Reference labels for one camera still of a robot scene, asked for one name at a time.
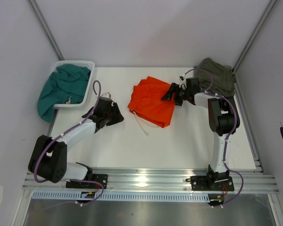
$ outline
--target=orange shirt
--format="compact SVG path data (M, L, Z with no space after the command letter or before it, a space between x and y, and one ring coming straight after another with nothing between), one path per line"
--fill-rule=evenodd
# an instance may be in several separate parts
M162 128L170 125L175 102L160 100L169 90L170 84L147 77L134 86L128 108L137 116Z

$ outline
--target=white basket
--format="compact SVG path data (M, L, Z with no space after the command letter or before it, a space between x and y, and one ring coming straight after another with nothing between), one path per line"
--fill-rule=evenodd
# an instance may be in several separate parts
M83 101L81 103L79 103L79 104L68 104L68 105L67 104L55 104L54 107L53 107L54 109L77 108L77 107L81 107L81 106L83 106L85 104L86 99L87 99L87 95L88 95L88 91L89 91L89 88L90 88L92 76L93 76L94 67L95 67L94 62L92 62L92 61L86 61L86 60L62 60L62 61L56 62L53 65L53 67L50 70L50 75L51 75L51 73L56 72L56 68L57 67L65 65L65 64L76 65L76 66L79 66L79 67L87 67L89 70L91 70L91 73L90 73L88 85L87 85L87 88L86 88L85 96L84 96L84 99L83 99Z

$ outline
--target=clothing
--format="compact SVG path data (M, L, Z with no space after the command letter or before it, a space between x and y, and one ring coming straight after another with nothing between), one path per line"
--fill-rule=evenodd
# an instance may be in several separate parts
M222 66L211 58L204 59L198 68L208 71L213 77L213 86L210 89L213 93L223 96L235 95L236 77L231 72L230 66ZM194 77L198 78L201 88L206 89L211 84L211 78L203 71L196 70Z
M169 88L170 84L147 77L134 86L128 108L137 116L164 128L170 125L175 108L174 101L161 100Z
M87 67L62 65L45 83L38 100L38 114L46 122L53 119L55 104L79 104L87 89L90 70Z

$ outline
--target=metal bar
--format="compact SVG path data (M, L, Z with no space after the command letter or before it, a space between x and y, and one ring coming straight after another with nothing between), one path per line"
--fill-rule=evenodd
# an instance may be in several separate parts
M59 60L64 60L64 57L55 41L55 39L53 38L52 36L52 33L36 3L35 0L27 0L29 6L31 7L32 11L33 11L33 14L35 15L40 27L42 28L42 30L44 31L51 47L53 48L53 51L55 52L55 54L57 55L58 59Z
M258 171L258 172L262 171L263 174L265 174L264 167L262 166L262 164L260 162L260 156L259 156L259 152L258 152L258 146L257 146L257 143L256 143L256 138L255 138L255 135L253 133L253 129L252 129L250 120L248 118L247 110L245 108L245 104L244 104L244 101L243 101L243 96L240 92L239 78L236 78L236 80L237 80L237 82L235 84L235 90L236 90L237 104L238 104L238 107L240 109L240 113L241 113L241 117L242 117L242 120L243 120L243 123L244 123L246 135L247 135L247 138L248 138L248 141L249 141L249 144L250 144L250 149L251 149L253 156L254 156L256 168L257 167L261 168L261 170L256 169L256 171Z
M94 168L94 173L108 174L106 192L147 192L147 193L192 193L191 184L185 179L193 175L205 175L205 171L191 169L101 169ZM279 192L274 176L254 172L242 172L245 194L277 194ZM238 175L232 174L235 192L241 186ZM93 191L94 189L68 189L66 181L54 184L45 182L40 186L34 181L33 174L28 173L23 189L60 190L60 191Z
M277 226L283 226L283 209L278 194L268 194L270 206Z
M17 211L16 219L12 224L13 226L23 226L32 195L33 192L31 190L23 191L22 200Z
M269 4L267 5L266 9L264 10L259 22L257 23L253 33L251 34L247 44L245 45L242 53L240 54L234 68L233 72L237 72L238 68L240 67L242 61L244 60L245 56L249 52L250 48L253 46L255 40L257 39L258 35L261 33L262 28L266 24L268 18L271 16L272 12L274 11L276 4L279 0L270 0Z

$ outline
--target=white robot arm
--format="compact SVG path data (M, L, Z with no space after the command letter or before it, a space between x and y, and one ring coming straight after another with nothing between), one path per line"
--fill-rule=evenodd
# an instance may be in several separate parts
M62 179L92 180L92 169L81 163L67 162L67 152L81 140L96 133L104 126L114 125L124 120L117 103L110 98L100 97L93 113L91 113L92 109L83 115L76 125L66 130L65 134L61 134L60 138L50 145L47 152L51 153L51 156L45 154L42 157L37 166L38 176L53 183ZM34 173L45 147L48 147L49 143L53 141L51 137L45 135L37 139L28 165L29 171Z
M236 128L240 125L234 98L219 98L217 95L201 92L198 79L187 78L185 88L172 83L162 100L174 100L179 106L184 100L187 100L193 105L208 109L209 126L214 132L213 155L206 176L193 176L187 180L191 181L192 190L222 191L222 187L226 186L229 191L233 191L232 178L225 164L228 164L232 139L229 133L235 133Z

